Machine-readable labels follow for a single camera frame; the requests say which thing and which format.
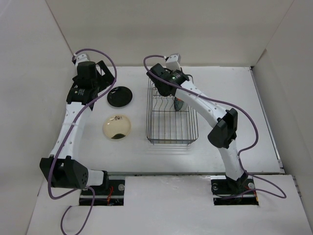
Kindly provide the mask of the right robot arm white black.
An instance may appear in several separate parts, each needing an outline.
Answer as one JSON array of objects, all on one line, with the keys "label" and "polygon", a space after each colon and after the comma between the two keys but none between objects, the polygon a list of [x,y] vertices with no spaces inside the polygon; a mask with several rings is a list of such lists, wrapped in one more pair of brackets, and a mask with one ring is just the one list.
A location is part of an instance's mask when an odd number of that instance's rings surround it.
[{"label": "right robot arm white black", "polygon": [[188,75],[180,70],[170,72],[161,64],[154,65],[147,70],[162,96],[172,95],[182,100],[197,111],[212,127],[208,134],[209,142],[218,149],[225,166],[226,187],[228,194],[235,194],[244,187],[236,145],[236,131],[238,112],[231,108],[226,109],[207,97],[200,98],[203,93],[189,79]]}]

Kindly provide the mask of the blue patterned ceramic plate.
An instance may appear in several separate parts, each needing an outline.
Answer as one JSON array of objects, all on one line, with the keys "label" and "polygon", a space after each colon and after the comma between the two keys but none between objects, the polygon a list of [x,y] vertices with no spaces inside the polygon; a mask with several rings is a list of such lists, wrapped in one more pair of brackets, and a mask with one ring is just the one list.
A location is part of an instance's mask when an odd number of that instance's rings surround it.
[{"label": "blue patterned ceramic plate", "polygon": [[176,112],[182,112],[181,108],[183,106],[184,101],[181,100],[181,102],[177,101],[177,98],[174,98],[174,109]]}]

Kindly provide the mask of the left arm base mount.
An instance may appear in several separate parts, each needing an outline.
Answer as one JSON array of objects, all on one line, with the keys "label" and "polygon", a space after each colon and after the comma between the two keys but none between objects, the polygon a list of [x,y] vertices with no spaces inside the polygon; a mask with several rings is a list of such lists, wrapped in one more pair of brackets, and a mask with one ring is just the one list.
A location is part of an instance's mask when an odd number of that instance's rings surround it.
[{"label": "left arm base mount", "polygon": [[[94,206],[123,206],[125,178],[113,176],[107,189],[104,186],[91,186],[95,192]],[[82,190],[79,197],[80,206],[90,206],[93,194],[90,189]]]}]

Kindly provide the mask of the clear glass plate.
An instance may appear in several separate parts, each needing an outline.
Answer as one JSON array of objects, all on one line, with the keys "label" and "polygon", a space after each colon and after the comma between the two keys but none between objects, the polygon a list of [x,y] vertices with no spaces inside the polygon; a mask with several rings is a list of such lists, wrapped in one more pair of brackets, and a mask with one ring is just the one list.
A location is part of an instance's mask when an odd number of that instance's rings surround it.
[{"label": "clear glass plate", "polygon": [[188,104],[187,103],[183,103],[183,106],[181,108],[182,111],[186,111],[188,109]]}]

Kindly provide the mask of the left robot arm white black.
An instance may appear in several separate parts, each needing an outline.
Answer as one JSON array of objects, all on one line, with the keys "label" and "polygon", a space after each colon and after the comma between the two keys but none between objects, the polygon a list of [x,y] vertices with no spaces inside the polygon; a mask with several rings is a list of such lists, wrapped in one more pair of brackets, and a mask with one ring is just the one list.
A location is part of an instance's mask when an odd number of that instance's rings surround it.
[{"label": "left robot arm white black", "polygon": [[106,171],[91,170],[78,161],[84,126],[93,111],[92,100],[109,87],[114,76],[103,61],[76,60],[77,75],[73,78],[66,99],[65,118],[57,142],[49,157],[41,158],[40,169],[53,188],[84,189],[98,194],[109,190]]}]

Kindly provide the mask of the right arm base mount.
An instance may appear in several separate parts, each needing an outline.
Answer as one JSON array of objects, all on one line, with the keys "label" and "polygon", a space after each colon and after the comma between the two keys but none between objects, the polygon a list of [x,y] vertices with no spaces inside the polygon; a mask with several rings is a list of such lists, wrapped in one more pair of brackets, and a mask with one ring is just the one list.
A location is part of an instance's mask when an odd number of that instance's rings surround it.
[{"label": "right arm base mount", "polygon": [[256,192],[250,191],[241,195],[249,189],[255,189],[252,178],[247,178],[243,185],[238,188],[231,188],[227,179],[211,179],[211,191],[215,206],[258,206],[259,201]]}]

